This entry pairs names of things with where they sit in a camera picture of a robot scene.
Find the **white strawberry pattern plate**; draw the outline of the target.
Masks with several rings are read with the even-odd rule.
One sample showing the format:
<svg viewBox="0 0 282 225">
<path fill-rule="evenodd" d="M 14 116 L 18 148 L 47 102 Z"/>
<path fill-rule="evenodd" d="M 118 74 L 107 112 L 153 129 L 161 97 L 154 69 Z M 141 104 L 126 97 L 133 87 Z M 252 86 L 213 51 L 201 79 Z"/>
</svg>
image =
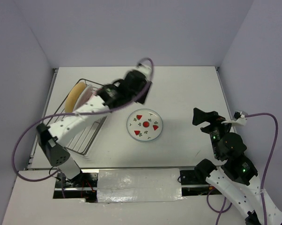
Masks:
<svg viewBox="0 0 282 225">
<path fill-rule="evenodd" d="M 129 115 L 126 128 L 133 139 L 140 142 L 150 142 L 162 133 L 163 120 L 153 110 L 139 109 Z"/>
</svg>

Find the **pink plate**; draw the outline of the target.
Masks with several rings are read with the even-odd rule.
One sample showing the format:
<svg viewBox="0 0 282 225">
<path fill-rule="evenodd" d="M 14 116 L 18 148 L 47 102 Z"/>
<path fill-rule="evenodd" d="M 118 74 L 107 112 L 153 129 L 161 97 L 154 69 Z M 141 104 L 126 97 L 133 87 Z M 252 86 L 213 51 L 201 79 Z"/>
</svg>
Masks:
<svg viewBox="0 0 282 225">
<path fill-rule="evenodd" d="M 88 94 L 88 99 L 87 102 L 90 101 L 93 97 L 95 97 L 97 95 L 97 92 L 100 91 L 101 89 L 97 89 L 97 90 L 93 90 L 92 92 L 90 92 Z"/>
</svg>

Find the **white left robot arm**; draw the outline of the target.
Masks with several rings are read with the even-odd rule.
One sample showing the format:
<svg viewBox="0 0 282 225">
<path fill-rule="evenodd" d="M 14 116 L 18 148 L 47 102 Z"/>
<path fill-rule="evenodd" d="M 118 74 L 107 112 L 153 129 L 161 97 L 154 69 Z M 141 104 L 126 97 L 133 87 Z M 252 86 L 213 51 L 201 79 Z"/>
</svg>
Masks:
<svg viewBox="0 0 282 225">
<path fill-rule="evenodd" d="M 46 126 L 37 126 L 38 144 L 50 165 L 57 167 L 73 187 L 81 185 L 83 174 L 66 145 L 84 128 L 133 102 L 143 104 L 152 84 L 154 69 L 138 65 L 123 79 L 103 85 L 90 99 L 72 113 Z"/>
</svg>

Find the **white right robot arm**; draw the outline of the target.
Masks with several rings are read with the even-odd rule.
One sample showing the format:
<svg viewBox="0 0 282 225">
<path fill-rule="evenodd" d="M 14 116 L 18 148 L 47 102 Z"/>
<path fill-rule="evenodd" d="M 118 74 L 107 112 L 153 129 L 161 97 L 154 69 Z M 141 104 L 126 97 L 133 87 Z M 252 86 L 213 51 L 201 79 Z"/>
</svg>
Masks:
<svg viewBox="0 0 282 225">
<path fill-rule="evenodd" d="M 236 111 L 230 120 L 218 112 L 193 110 L 193 125 L 207 122 L 200 130 L 209 135 L 214 158 L 223 162 L 215 166 L 204 159 L 195 168 L 195 178 L 199 183 L 215 187 L 236 207 L 247 225 L 282 225 L 282 211 L 275 205 L 264 188 L 266 172 L 259 176 L 253 162 L 245 155 L 247 146 L 234 126 L 244 126 L 250 115 Z"/>
</svg>

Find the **white plate blue rim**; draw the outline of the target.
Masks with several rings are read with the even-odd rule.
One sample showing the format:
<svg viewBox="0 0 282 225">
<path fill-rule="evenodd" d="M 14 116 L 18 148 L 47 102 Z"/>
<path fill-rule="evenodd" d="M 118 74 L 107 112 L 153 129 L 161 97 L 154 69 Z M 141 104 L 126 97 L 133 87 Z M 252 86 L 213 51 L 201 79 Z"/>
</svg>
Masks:
<svg viewBox="0 0 282 225">
<path fill-rule="evenodd" d="M 80 94 L 79 98 L 77 99 L 73 111 L 77 110 L 79 107 L 84 105 L 93 95 L 93 86 L 87 85 L 87 87 L 83 90 Z"/>
</svg>

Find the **yellow plate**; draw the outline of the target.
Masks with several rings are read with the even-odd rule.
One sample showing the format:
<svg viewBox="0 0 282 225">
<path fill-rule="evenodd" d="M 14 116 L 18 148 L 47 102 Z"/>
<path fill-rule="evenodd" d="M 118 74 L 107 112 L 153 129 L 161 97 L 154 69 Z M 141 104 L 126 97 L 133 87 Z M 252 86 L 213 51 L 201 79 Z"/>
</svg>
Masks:
<svg viewBox="0 0 282 225">
<path fill-rule="evenodd" d="M 85 90 L 86 87 L 87 85 L 85 83 L 79 82 L 70 90 L 65 100 L 64 111 L 66 113 L 71 113 L 73 111 L 78 98 L 80 97 L 80 95 L 82 94 L 82 92 Z"/>
</svg>

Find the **silver foil tape cover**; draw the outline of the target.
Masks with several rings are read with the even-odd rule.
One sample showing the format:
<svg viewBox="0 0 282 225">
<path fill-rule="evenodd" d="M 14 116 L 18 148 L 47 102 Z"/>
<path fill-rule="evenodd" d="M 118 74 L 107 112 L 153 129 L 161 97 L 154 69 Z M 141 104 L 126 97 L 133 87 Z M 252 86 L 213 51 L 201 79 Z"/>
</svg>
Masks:
<svg viewBox="0 0 282 225">
<path fill-rule="evenodd" d="M 182 200 L 179 169 L 100 170 L 98 203 L 173 202 Z"/>
</svg>

